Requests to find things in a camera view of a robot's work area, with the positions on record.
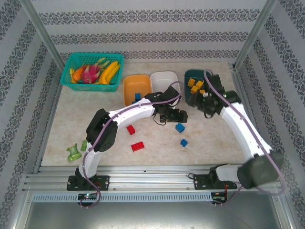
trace red block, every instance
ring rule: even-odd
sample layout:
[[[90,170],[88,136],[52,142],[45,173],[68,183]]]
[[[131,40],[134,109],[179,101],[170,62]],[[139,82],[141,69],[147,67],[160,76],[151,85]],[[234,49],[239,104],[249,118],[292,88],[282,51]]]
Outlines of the red block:
[[[134,127],[133,127],[132,125],[129,125],[129,126],[127,127],[127,130],[128,130],[128,132],[129,132],[130,135],[135,134],[135,129],[134,129]]]
[[[132,151],[133,151],[133,152],[134,152],[134,151],[137,151],[137,150],[139,150],[139,149],[144,149],[144,144],[143,144],[143,142],[138,142],[138,143],[132,145]]]

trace metal floor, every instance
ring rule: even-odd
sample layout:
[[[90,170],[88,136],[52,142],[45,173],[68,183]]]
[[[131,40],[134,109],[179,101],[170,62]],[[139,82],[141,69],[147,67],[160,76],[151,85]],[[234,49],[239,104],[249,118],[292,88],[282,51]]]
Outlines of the metal floor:
[[[227,206],[210,202],[32,203],[27,229],[279,229],[272,198],[242,192]]]

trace plastic bowl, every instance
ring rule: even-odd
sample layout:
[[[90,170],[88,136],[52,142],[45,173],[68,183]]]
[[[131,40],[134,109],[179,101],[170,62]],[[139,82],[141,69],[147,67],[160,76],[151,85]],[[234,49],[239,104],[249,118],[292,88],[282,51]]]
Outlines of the plastic bowl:
[[[211,76],[211,74],[209,72],[206,72],[206,75],[208,77]],[[195,80],[195,84],[198,81],[202,81],[203,80],[203,70],[199,70],[199,69],[190,69],[187,70],[184,74],[184,95],[185,95],[185,102],[189,105],[192,106],[191,104],[189,104],[188,100],[191,94],[191,87],[189,87],[187,85],[187,83],[189,82],[189,79],[194,79]]]
[[[165,92],[168,86],[178,81],[177,75],[173,72],[156,72],[151,75],[152,92]],[[173,88],[180,93],[180,87],[178,83],[173,85]]]
[[[129,75],[123,81],[124,103],[129,106],[135,101],[135,94],[141,98],[152,92],[151,81],[147,75]]]

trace banana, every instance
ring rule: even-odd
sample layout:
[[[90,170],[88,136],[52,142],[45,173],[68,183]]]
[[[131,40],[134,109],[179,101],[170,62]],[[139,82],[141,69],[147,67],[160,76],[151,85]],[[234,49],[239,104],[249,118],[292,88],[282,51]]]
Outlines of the banana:
[[[116,65],[115,68],[111,71],[111,73],[107,77],[107,84],[110,84],[110,80],[113,78],[113,76],[116,74],[116,72],[119,70],[120,64]]]
[[[70,76],[71,76],[71,83],[77,83],[74,79],[73,79],[73,74],[74,74],[75,70],[73,68],[70,68]]]
[[[99,82],[102,84],[107,84],[106,79],[108,78],[108,75],[113,71],[113,69],[118,65],[118,61],[112,62],[101,74]]]

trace teal basket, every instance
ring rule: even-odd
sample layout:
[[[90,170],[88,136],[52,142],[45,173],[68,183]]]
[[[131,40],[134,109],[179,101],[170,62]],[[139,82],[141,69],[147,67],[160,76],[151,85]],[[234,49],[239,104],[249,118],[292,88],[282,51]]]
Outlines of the teal basket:
[[[120,64],[120,69],[111,79],[110,85],[71,83],[70,68],[77,70],[83,65],[95,64],[103,57],[106,57],[105,61],[110,61],[109,64],[114,61],[118,61]],[[115,92],[120,84],[123,66],[124,57],[121,54],[76,52],[71,54],[67,60],[66,66],[61,74],[61,84],[75,91]]]

